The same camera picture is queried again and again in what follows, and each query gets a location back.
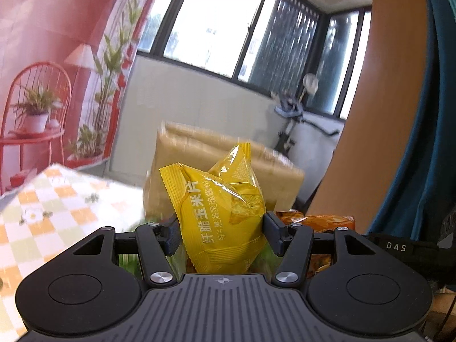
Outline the orange snack bag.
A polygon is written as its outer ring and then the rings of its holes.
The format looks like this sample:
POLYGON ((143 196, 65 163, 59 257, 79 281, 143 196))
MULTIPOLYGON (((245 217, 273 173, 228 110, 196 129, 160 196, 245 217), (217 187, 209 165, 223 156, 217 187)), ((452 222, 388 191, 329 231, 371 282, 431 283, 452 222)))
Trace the orange snack bag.
POLYGON ((305 215, 300 211, 276 211, 275 214, 286 225, 300 223, 311 227, 315 232, 325 232, 338 227, 355 230, 355 219, 352 216, 305 215))

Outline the black exercise bike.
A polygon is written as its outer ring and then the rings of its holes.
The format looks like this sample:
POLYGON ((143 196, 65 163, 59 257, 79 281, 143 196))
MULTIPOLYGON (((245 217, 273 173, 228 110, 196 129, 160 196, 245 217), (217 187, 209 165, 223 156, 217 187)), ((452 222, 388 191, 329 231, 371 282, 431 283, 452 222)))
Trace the black exercise bike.
POLYGON ((283 117, 287 123, 278 133, 278 142, 275 144, 275 151, 283 154, 286 158, 289 156, 289 151, 296 144, 296 140, 291 137, 291 134, 297 124, 307 124, 317 131, 320 131, 326 137, 335 137, 341 134, 341 131, 326 131, 315 122, 304 119, 303 98, 306 95, 313 97, 319 86, 318 77, 313 73, 307 73, 302 80, 303 90, 298 96, 291 96, 288 93, 272 93, 272 98, 277 105, 274 111, 279 116, 283 117))

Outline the yellow corn chips snack bag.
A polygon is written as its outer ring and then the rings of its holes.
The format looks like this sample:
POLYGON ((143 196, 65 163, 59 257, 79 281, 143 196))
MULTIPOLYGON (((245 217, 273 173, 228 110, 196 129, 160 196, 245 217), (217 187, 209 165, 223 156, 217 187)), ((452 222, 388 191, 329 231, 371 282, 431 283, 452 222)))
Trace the yellow corn chips snack bag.
POLYGON ((208 171, 175 163, 160 175, 195 271, 246 273, 266 243, 266 206, 250 143, 235 145, 208 171))

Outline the wooden headboard panel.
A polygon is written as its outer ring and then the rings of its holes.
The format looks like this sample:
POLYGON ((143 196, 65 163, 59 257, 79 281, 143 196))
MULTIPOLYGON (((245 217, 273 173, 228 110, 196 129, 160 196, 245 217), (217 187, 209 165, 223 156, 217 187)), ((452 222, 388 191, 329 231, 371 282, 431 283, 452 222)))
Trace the wooden headboard panel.
POLYGON ((310 206, 366 233, 404 156, 427 59, 427 0, 372 0, 363 68, 342 136, 310 206))

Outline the pink printed backdrop cloth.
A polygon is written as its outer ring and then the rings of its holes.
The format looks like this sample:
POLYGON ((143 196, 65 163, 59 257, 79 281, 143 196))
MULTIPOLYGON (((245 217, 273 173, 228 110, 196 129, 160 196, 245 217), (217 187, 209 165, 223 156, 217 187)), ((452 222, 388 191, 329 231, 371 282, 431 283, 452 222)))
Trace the pink printed backdrop cloth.
POLYGON ((108 160, 154 0, 1 0, 1 192, 108 160))

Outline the brown cardboard box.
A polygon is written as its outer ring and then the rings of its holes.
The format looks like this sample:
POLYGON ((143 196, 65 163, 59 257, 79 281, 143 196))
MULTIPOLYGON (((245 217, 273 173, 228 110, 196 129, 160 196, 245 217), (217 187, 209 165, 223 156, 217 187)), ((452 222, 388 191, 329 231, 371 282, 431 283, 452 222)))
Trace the brown cardboard box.
MULTIPOLYGON (((208 171, 244 139, 185 124, 164 122, 157 132, 154 158, 143 188, 148 219, 167 219, 174 212, 159 169, 174 163, 208 171)), ((251 141, 251 164, 268 211, 288 211, 304 181, 304 171, 279 152, 251 141)))

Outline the black framed window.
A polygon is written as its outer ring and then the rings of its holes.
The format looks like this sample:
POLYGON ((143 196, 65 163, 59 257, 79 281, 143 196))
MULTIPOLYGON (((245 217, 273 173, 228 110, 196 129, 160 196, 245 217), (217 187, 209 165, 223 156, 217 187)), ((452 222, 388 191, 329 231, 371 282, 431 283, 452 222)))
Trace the black framed window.
POLYGON ((345 120, 371 13, 328 14, 305 0, 155 0, 138 50, 345 120))

